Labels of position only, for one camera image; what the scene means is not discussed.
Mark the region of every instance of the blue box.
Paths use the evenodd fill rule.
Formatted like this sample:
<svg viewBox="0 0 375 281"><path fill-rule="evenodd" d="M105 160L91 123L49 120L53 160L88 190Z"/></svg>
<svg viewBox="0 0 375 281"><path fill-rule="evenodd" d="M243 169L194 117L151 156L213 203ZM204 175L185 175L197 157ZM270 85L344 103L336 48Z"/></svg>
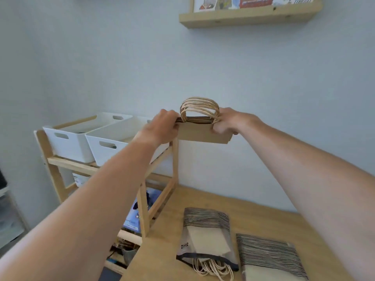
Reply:
<svg viewBox="0 0 375 281"><path fill-rule="evenodd" d="M152 189L151 187L147 187L146 191L150 197L148 202L148 209L151 208L151 206L155 203L157 198L162 193L161 190ZM132 205L132 208L130 209L130 212L128 214L128 217L126 217L126 221L124 223L124 228L127 228L129 230L135 231L137 233L141 232L141 226L139 224L139 214L138 209L134 210L134 204L137 202L137 198L135 198L134 203Z"/></svg>

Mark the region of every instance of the wooden leg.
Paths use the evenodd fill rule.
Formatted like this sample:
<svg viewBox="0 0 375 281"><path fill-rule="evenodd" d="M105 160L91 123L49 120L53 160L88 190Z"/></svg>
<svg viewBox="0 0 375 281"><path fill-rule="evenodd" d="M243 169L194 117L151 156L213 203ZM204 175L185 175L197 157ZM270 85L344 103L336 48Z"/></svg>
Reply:
<svg viewBox="0 0 375 281"><path fill-rule="evenodd" d="M137 194L139 223L141 224L142 238L146 237L150 229L150 221L148 220L148 205L146 195L146 181L141 184Z"/></svg>
<svg viewBox="0 0 375 281"><path fill-rule="evenodd" d="M179 184L179 140L175 138L172 142L173 152L173 178L175 185Z"/></svg>
<svg viewBox="0 0 375 281"><path fill-rule="evenodd" d="M53 187L56 190L60 203L63 203L68 198L69 192L65 188L63 177L60 174L59 168L55 165L50 165L47 161L47 158L53 156L52 147L49 144L47 134L44 132L44 130L35 131L34 134L40 150L42 151L44 164L47 166L47 171L51 177Z"/></svg>

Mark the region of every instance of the twisted paper handle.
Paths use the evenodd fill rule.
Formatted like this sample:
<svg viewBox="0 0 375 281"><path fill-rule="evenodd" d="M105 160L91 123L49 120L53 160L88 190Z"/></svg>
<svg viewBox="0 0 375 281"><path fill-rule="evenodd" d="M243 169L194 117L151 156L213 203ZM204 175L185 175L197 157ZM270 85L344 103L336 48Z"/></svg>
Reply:
<svg viewBox="0 0 375 281"><path fill-rule="evenodd" d="M205 116L186 116L187 111L195 111ZM186 99L180 108L182 122L210 124L219 121L219 105L213 100L204 97L191 97Z"/></svg>

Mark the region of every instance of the plastic bin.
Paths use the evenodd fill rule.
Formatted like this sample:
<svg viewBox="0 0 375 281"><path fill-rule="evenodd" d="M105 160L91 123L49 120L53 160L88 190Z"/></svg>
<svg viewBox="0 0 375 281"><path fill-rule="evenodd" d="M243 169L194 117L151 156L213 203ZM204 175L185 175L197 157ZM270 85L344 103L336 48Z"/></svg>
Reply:
<svg viewBox="0 0 375 281"><path fill-rule="evenodd" d="M55 155L79 161L90 163L94 161L94 156L87 143L85 133L98 129L103 126L126 121L132 118L132 115L102 112L96 115L95 119L55 129L54 127L43 127Z"/></svg>
<svg viewBox="0 0 375 281"><path fill-rule="evenodd" d="M86 138L98 166L104 165L123 149L151 118L134 116L128 120L87 132ZM162 154L169 144L158 147L151 162Z"/></svg>

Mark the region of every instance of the packaged paper bags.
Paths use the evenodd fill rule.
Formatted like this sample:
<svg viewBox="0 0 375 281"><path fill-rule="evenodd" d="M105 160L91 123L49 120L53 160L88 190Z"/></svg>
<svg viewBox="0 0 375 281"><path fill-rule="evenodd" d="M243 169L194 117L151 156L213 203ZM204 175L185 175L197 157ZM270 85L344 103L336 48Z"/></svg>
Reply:
<svg viewBox="0 0 375 281"><path fill-rule="evenodd" d="M199 275L225 275L238 271L229 217L212 209L185 208L180 248L176 259L190 265Z"/></svg>
<svg viewBox="0 0 375 281"><path fill-rule="evenodd" d="M244 281L307 281L292 244L236 234Z"/></svg>

